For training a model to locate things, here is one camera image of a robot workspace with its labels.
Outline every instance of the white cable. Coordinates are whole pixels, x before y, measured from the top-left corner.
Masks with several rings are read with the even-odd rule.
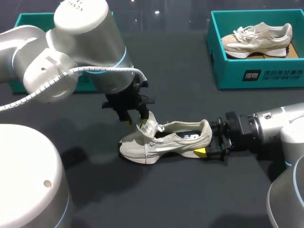
[[[143,74],[142,71],[140,71],[139,69],[135,69],[135,68],[126,68],[126,67],[101,67],[101,66],[82,66],[82,67],[76,67],[73,69],[70,69],[69,72],[64,72],[63,74],[56,76],[54,79],[46,82],[42,87],[40,87],[40,89],[38,89],[37,91],[27,95],[26,97],[17,100],[13,103],[7,104],[7,105],[3,105],[0,106],[0,112],[11,109],[11,108],[15,108],[17,106],[20,106],[22,104],[25,104],[27,102],[29,102],[30,100],[32,100],[33,98],[35,98],[35,96],[43,93],[44,91],[46,91],[47,89],[49,89],[51,86],[53,86],[54,84],[56,84],[57,82],[59,82],[61,79],[65,78],[66,76],[68,76],[69,74],[73,74],[73,73],[80,73],[80,72],[85,72],[85,71],[107,71],[107,72],[134,72],[135,74],[138,74],[142,81],[147,81],[147,78],[145,77],[145,75]]]

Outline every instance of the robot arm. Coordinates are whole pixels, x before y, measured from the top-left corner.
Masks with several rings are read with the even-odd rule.
[[[214,137],[207,150],[207,155],[208,153],[209,157],[220,155],[220,158],[224,159],[231,151],[248,149],[252,145],[268,144],[282,139],[285,158],[290,158],[291,155],[286,155],[290,150],[286,148],[294,148],[295,144],[299,146],[298,135],[303,135],[302,131],[291,129],[295,127],[298,129],[300,125],[304,126],[304,124],[300,124],[300,121],[304,122],[302,117],[304,117],[304,103],[249,115],[237,116],[235,112],[226,113],[226,121],[219,118],[211,125]],[[287,163],[294,164],[301,157],[299,154],[293,153],[292,159],[287,159],[289,161]]]
[[[71,95],[82,72],[105,94],[103,108],[114,109],[121,121],[132,122],[128,110],[148,119],[140,94],[147,78],[134,69],[126,46],[105,0],[66,0],[54,14],[55,27],[48,32],[21,26],[0,34],[0,83],[20,80],[30,95],[2,110],[34,97],[54,102]]]

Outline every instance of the beige sneaker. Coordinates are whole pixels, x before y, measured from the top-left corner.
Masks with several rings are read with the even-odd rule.
[[[171,122],[159,125],[152,112],[138,132],[124,137],[120,153],[127,159],[154,164],[165,153],[176,152],[187,158],[200,158],[195,150],[205,148],[212,139],[212,129],[207,120],[197,123]]]
[[[226,54],[235,58],[247,58],[259,52],[268,56],[285,57],[292,39],[292,26],[271,27],[265,23],[246,28],[240,27],[233,34],[222,38]]]

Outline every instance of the teal box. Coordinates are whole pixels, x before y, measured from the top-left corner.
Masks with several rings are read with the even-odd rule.
[[[221,37],[239,27],[265,22],[293,26],[292,44],[299,58],[228,59]],[[207,45],[219,89],[304,87],[304,13],[301,9],[213,11]],[[243,81],[254,73],[253,81]]]
[[[21,25],[33,25],[47,32],[55,26],[54,13],[21,13],[18,17],[15,27]],[[20,81],[13,81],[9,84],[14,93],[27,92]],[[98,92],[90,78],[89,73],[83,73],[79,77],[75,92]]]

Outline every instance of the shoe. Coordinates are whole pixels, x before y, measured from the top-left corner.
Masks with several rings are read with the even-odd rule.
[[[125,158],[141,164],[154,164],[168,152],[176,152],[186,158],[204,157],[195,150],[205,148],[212,139],[207,120],[159,125],[150,112],[147,123],[141,126],[138,124],[137,128],[137,132],[120,141],[119,150]]]
[[[235,58],[247,58],[259,52],[268,56],[285,57],[292,39],[292,26],[271,27],[265,23],[246,28],[240,27],[233,34],[222,38],[226,54]]]

